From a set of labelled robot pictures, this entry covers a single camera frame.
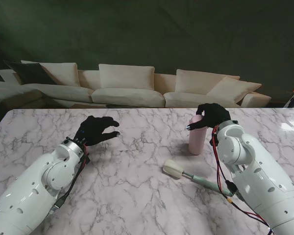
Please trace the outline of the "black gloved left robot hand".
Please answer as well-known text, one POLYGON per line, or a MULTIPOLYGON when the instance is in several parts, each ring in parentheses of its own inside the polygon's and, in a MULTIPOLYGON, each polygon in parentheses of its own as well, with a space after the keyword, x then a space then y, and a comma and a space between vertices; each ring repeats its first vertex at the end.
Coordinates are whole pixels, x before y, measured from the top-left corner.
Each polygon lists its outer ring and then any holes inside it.
POLYGON ((119 123, 112 117, 94 117, 88 116, 83 121, 75 134, 75 140, 85 140, 86 146, 93 146, 100 142, 110 140, 120 135, 118 131, 104 133, 108 127, 119 127, 119 123))

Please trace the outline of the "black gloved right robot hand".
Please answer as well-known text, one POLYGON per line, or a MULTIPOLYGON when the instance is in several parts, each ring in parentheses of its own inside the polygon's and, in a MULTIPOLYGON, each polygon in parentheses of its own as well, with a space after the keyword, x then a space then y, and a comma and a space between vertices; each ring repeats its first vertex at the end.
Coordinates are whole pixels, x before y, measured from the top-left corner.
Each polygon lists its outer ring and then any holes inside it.
POLYGON ((231 120, 230 113, 217 103, 205 103, 198 105, 196 114, 201 115, 203 112, 203 118, 200 121, 187 125, 187 130, 192 131, 204 127, 214 128, 225 121, 231 120))

